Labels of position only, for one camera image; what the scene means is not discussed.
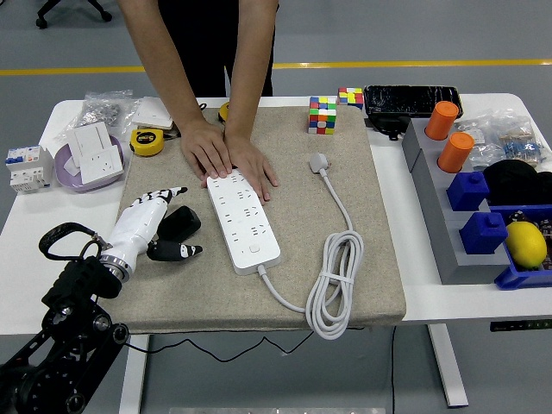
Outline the person's right hand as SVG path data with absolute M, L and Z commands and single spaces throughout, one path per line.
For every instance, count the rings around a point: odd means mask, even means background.
M 180 129 L 180 148 L 198 179 L 225 178 L 232 165 L 223 141 L 223 132 L 203 118 L 192 120 Z

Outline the person's left hand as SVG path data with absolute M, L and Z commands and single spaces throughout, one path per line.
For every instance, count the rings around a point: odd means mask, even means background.
M 226 148 L 225 164 L 235 166 L 253 188 L 260 203 L 271 200 L 271 188 L 279 181 L 268 158 L 251 142 L 250 136 L 225 129 L 223 143 Z

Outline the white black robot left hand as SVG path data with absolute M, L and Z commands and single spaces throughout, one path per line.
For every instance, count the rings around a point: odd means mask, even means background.
M 172 199 L 185 192 L 180 186 L 137 198 L 119 217 L 100 261 L 125 279 L 135 272 L 141 254 L 156 261 L 183 261 L 202 253 L 202 247 L 184 244 L 201 227 L 197 214 L 182 206 L 167 215 Z

